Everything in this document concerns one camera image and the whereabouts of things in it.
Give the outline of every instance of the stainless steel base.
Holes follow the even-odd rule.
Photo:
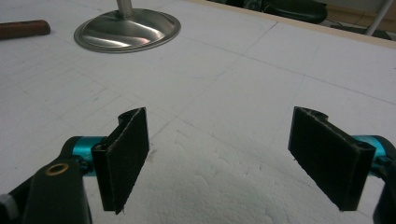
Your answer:
[[[122,17],[116,10],[84,22],[74,38],[84,49],[125,53],[160,46],[173,39],[180,27],[180,22],[171,15],[133,8],[129,17]]]

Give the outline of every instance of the silver metal stand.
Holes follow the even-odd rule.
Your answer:
[[[119,10],[107,12],[81,24],[76,42],[84,49],[125,53],[152,49],[173,39],[180,22],[166,13],[132,8],[131,0],[117,0]]]
[[[375,29],[378,27],[379,23],[382,21],[384,18],[385,14],[387,14],[388,9],[392,5],[393,0],[386,0],[383,4],[382,7],[379,9],[379,11],[376,14],[375,20],[373,21],[373,24],[367,29],[366,35],[373,35]]]

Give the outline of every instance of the white table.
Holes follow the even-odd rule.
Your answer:
[[[124,214],[98,223],[372,223],[383,182],[368,177],[357,212],[340,213],[288,151],[292,109],[350,134],[396,142],[396,45],[206,1],[140,0],[177,17],[156,49],[79,47],[84,21],[113,1],[6,0],[0,22],[44,19],[51,34],[0,42],[0,192],[56,158],[76,135],[108,135],[148,109],[151,151]]]

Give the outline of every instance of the metal grommet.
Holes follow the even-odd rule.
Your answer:
[[[46,170],[46,175],[60,175],[64,173],[67,169],[69,169],[69,164],[67,163],[58,163],[55,165],[51,165],[51,167]]]

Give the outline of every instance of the wooden handle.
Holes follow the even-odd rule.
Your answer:
[[[32,35],[47,35],[50,25],[46,21],[16,21],[0,23],[0,39],[19,38]]]

